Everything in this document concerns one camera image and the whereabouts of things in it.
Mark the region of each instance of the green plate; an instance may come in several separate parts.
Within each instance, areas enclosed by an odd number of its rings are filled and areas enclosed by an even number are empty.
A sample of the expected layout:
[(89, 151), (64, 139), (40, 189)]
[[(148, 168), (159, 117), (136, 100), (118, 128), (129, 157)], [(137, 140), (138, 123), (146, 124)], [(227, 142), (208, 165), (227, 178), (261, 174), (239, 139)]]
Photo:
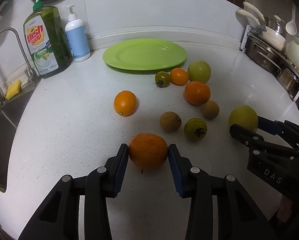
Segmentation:
[(187, 53), (181, 46), (159, 39), (134, 39), (109, 47), (103, 54), (106, 64), (128, 70), (156, 70), (177, 66)]

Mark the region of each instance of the dish soap bottle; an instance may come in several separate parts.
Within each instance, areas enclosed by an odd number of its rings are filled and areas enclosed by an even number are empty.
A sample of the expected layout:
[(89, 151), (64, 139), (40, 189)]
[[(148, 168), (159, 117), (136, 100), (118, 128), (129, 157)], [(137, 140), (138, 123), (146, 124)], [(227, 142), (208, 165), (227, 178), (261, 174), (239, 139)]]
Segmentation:
[(69, 22), (65, 26), (65, 34), (74, 61), (82, 62), (89, 58), (91, 52), (88, 46), (84, 22), (77, 19), (77, 14), (73, 12), (74, 6), (74, 4), (67, 6), (67, 9), (70, 10), (70, 14)]
[(67, 69), (72, 61), (58, 9), (36, 0), (25, 20), (24, 36), (33, 62), (42, 78)]

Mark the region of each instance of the metal screw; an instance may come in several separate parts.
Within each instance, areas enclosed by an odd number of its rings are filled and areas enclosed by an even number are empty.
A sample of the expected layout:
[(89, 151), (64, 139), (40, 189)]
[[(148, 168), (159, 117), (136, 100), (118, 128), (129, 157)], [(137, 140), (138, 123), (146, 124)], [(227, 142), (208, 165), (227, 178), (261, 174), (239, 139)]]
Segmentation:
[(70, 181), (70, 179), (71, 179), (70, 175), (64, 175), (64, 176), (62, 177), (62, 181), (63, 181), (63, 182), (68, 182), (68, 181)]
[(105, 167), (98, 167), (97, 168), (97, 172), (98, 173), (104, 173), (106, 171), (106, 168)]
[(193, 172), (193, 173), (199, 173), (200, 172), (200, 169), (199, 168), (197, 168), (197, 167), (191, 167), (191, 172)]
[(234, 180), (235, 180), (235, 177), (234, 177), (233, 175), (227, 175), (227, 176), (226, 176), (226, 179), (227, 179), (228, 181), (234, 181)]

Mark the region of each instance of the yellow sponge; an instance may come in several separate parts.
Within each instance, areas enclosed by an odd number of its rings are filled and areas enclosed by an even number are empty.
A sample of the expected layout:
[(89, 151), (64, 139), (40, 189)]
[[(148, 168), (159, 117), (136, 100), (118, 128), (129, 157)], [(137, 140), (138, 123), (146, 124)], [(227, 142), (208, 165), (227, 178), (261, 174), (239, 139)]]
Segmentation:
[(10, 100), (12, 96), (15, 96), (20, 92), (21, 81), (18, 79), (12, 85), (8, 87), (8, 91), (6, 92), (6, 99)]

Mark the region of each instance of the faucet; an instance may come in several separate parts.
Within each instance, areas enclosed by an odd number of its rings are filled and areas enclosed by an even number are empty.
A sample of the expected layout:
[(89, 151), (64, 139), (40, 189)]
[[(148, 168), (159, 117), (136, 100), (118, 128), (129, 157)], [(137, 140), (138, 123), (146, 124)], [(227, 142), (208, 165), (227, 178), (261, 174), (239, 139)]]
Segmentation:
[[(28, 59), (26, 57), (25, 51), (21, 44), (20, 36), (18, 35), (17, 31), (13, 28), (5, 28), (5, 29), (1, 30), (0, 33), (4, 32), (4, 31), (12, 31), (15, 34), (18, 45), (20, 46), (20, 49), (21, 49), (21, 52), (25, 59), (25, 62), (29, 68), (29, 70), (25, 70), (25, 73), (26, 73), (28, 79), (31, 80), (31, 82), (36, 83), (39, 80), (39, 77), (38, 77), (35, 69), (31, 67), (30, 62), (28, 61)], [(1, 102), (1, 104), (3, 104), (5, 101), (6, 101), (5, 93), (3, 92), (2, 88), (0, 87), (0, 102)]]

